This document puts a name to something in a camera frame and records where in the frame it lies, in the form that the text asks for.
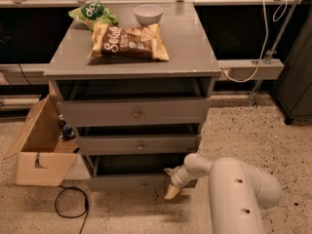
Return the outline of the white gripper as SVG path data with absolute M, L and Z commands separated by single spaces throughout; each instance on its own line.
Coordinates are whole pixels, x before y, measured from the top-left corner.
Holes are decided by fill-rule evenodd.
M 166 168 L 164 172 L 171 176 L 172 182 L 168 187 L 165 199 L 172 200 L 178 194 L 179 187 L 184 187 L 191 181 L 192 173 L 184 165 L 177 166 L 174 169 Z

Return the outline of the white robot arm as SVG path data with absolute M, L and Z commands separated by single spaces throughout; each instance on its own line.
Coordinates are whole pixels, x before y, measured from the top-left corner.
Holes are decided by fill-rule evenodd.
M 276 177 L 233 157 L 212 162 L 191 153 L 181 166 L 165 172 L 171 178 L 167 200 L 190 181 L 209 179 L 213 234 L 267 234 L 260 211 L 277 206 L 282 199 Z

